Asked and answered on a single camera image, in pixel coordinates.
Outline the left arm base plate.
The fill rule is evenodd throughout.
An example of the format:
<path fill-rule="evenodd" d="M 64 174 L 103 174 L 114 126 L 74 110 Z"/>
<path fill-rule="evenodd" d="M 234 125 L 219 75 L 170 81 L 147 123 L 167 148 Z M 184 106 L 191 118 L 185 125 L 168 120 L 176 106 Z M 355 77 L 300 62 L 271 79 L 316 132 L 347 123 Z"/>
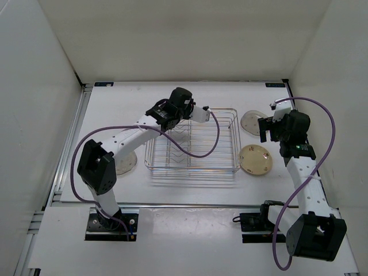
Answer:
<path fill-rule="evenodd" d="M 119 218 L 126 226 L 100 215 L 95 209 L 89 211 L 85 241 L 135 242 L 139 222 L 138 213 L 122 213 Z"/>

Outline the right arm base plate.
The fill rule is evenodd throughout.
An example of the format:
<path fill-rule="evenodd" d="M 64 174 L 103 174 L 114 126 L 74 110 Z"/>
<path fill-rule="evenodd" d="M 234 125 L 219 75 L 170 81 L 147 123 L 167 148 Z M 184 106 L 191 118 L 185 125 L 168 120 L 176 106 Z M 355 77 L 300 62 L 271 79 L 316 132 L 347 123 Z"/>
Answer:
<path fill-rule="evenodd" d="M 274 224 L 262 219 L 259 212 L 240 213 L 232 222 L 240 225 L 243 244 L 272 243 Z"/>

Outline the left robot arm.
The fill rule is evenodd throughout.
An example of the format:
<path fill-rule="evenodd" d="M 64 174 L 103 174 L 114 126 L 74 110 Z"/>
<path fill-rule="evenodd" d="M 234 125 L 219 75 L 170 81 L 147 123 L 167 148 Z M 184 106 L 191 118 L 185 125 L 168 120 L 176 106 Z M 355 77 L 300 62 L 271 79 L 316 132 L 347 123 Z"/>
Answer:
<path fill-rule="evenodd" d="M 133 128 L 123 129 L 112 137 L 87 141 L 77 166 L 77 173 L 98 202 L 98 221 L 109 231 L 121 224 L 121 211 L 113 194 L 117 180 L 116 164 L 145 142 L 173 129 L 183 119 L 190 119 L 194 99 L 190 91 L 177 87 L 168 99 L 161 99 L 146 111 Z"/>

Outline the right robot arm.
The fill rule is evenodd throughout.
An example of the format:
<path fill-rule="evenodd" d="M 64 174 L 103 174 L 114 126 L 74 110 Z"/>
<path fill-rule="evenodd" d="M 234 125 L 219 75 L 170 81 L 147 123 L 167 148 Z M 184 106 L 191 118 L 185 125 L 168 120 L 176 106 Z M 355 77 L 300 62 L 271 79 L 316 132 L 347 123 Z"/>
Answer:
<path fill-rule="evenodd" d="M 343 219 L 333 214 L 314 172 L 316 155 L 306 141 L 311 124 L 309 116 L 291 110 L 278 119 L 260 118 L 258 124 L 261 142 L 266 141 L 266 132 L 269 132 L 271 141 L 280 144 L 280 154 L 297 193 L 299 210 L 295 215 L 284 203 L 266 202 L 258 216 L 259 225 L 271 230 L 278 224 L 290 256 L 333 261 L 347 226 Z"/>

